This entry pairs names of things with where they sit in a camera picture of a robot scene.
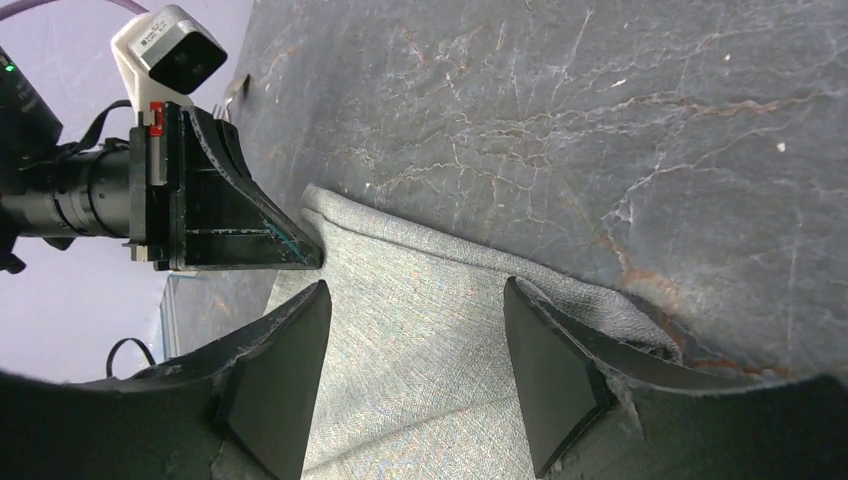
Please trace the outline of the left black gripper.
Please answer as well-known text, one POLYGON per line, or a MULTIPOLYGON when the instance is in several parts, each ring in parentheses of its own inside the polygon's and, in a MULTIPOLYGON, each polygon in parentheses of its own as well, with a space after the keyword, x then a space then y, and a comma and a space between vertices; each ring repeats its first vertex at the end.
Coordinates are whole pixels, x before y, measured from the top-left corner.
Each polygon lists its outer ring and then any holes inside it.
POLYGON ((320 242, 253 180, 237 129, 152 102, 129 132, 131 259, 156 271, 317 270, 320 242))

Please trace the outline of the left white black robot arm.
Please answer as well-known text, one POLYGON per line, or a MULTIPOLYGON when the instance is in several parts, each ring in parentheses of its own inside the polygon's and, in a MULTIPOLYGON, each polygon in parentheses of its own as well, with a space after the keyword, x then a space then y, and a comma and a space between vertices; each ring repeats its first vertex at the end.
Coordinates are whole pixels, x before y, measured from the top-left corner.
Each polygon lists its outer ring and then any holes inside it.
POLYGON ((259 188, 238 131, 218 113, 154 102, 127 139, 98 115, 76 142, 8 56, 1 59, 1 268, 21 237, 66 250, 121 239, 158 271, 316 270, 321 245, 259 188))

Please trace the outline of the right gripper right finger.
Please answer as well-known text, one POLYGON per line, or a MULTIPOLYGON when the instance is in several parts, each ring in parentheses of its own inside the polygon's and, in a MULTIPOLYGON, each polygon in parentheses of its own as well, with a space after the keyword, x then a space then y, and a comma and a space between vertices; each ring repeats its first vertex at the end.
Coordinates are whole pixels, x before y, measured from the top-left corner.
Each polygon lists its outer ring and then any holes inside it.
POLYGON ((671 363, 547 308, 515 277, 506 281, 503 298, 509 357, 538 479, 614 405, 623 407, 631 432, 644 438, 631 381, 683 393, 742 384, 671 363))

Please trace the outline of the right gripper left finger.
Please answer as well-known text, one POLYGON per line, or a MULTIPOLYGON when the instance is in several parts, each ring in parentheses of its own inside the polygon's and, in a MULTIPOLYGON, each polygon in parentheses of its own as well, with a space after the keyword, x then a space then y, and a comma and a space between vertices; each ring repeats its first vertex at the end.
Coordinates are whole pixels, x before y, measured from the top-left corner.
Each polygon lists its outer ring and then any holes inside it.
POLYGON ((210 386, 204 413, 217 448, 206 478, 298 479, 331 317, 329 287, 319 280, 261 318, 136 377, 210 386))

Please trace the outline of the grey cloth napkin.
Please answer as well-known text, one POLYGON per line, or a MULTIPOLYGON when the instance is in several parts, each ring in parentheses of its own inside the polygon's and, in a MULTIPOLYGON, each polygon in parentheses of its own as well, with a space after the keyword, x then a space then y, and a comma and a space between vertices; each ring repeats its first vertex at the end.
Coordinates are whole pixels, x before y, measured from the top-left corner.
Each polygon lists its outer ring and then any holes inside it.
POLYGON ((332 321, 302 477, 530 479, 505 336, 512 276, 584 324, 671 362, 682 354, 622 294, 309 186, 318 271, 283 271, 282 304, 324 280, 332 321))

